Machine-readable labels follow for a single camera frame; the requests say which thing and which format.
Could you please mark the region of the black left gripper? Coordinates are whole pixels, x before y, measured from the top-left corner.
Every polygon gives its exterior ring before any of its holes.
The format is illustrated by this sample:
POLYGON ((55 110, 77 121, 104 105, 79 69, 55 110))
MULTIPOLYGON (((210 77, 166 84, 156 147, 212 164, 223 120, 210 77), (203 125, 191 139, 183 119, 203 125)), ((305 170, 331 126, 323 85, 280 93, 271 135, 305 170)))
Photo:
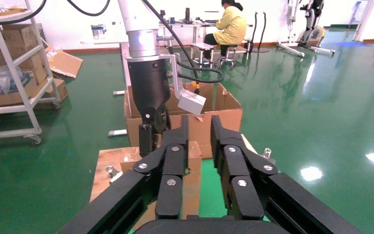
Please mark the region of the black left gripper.
POLYGON ((139 125, 139 153, 147 156, 157 148, 158 135, 171 129, 166 103, 171 94, 167 61, 128 62, 133 100, 143 122, 139 125))

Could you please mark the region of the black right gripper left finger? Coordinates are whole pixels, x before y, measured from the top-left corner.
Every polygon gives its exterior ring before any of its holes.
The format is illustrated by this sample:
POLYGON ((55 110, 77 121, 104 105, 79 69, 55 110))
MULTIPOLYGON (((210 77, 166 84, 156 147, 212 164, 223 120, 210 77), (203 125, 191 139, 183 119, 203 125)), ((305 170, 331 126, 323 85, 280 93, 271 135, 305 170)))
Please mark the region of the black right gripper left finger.
POLYGON ((183 115, 179 128, 163 133, 160 148, 135 162, 58 233, 126 234, 152 202, 157 219, 179 219, 187 166, 188 116, 183 115))

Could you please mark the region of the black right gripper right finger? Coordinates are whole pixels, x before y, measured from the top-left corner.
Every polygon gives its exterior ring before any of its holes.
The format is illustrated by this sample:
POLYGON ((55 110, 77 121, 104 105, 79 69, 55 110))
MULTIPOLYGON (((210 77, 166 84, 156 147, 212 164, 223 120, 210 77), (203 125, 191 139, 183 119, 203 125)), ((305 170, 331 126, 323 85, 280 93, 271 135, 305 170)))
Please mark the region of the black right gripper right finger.
POLYGON ((357 234, 358 228, 250 151, 242 135, 211 118, 211 150, 232 229, 252 234, 357 234))

